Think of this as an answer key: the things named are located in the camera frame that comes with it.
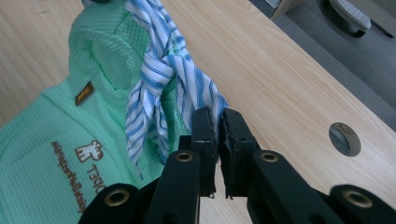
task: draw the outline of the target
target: wooden surface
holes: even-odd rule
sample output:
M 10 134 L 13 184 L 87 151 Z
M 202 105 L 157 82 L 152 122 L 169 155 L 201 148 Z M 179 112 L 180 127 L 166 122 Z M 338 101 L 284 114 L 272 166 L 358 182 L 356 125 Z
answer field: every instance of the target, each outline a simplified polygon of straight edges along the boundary
M 73 1 L 1 1 L 0 127 L 67 76 Z M 241 112 L 262 148 L 282 153 L 315 189 L 353 184 L 396 208 L 396 133 L 248 0 L 163 0 L 195 63 Z M 361 140 L 349 158 L 329 139 L 344 122 Z M 201 223 L 248 223 L 245 200 L 203 199 Z

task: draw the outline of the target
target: green shirt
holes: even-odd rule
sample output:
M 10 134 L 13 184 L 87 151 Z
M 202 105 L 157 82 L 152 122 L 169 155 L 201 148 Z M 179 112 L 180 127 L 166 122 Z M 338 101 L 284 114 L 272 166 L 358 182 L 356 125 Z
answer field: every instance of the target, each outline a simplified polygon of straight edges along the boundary
M 69 76 L 0 130 L 0 223 L 77 223 L 106 186 L 141 188 L 161 174 L 149 140 L 139 160 L 143 180 L 126 150 L 127 98 L 148 42 L 121 0 L 93 4 L 76 18 Z M 162 96 L 171 151 L 188 134 L 175 87 L 172 80 Z

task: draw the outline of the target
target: fabric fold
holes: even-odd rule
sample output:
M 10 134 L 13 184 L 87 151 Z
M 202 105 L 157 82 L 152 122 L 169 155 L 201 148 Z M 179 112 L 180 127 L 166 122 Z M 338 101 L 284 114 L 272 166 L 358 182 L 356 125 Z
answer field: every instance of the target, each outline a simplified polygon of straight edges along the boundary
M 169 155 L 167 121 L 160 99 L 163 88 L 173 77 L 177 79 L 177 107 L 189 131 L 192 112 L 207 106 L 217 135 L 219 115 L 228 104 L 210 77 L 193 63 L 183 35 L 161 1 L 125 2 L 126 9 L 150 37 L 141 69 L 142 79 L 132 89 L 127 108 L 128 152 L 138 169 L 146 137 L 154 140 L 163 162 Z

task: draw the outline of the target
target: brass insert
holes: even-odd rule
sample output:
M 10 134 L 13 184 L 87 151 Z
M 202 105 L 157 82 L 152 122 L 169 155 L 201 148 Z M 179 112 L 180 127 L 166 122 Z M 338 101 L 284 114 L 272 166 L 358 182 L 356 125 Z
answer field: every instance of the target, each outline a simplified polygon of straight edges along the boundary
M 190 161 L 192 160 L 192 155 L 190 153 L 187 152 L 182 152 L 177 154 L 177 160 L 178 161 Z
M 373 206 L 373 202 L 365 195 L 355 190 L 344 190 L 344 198 L 349 202 L 361 208 L 369 208 Z
M 113 189 L 105 197 L 105 203 L 110 207 L 119 206 L 129 199 L 129 192 L 126 189 Z
M 262 160 L 268 162 L 276 162 L 277 156 L 269 152 L 264 152 L 262 153 Z

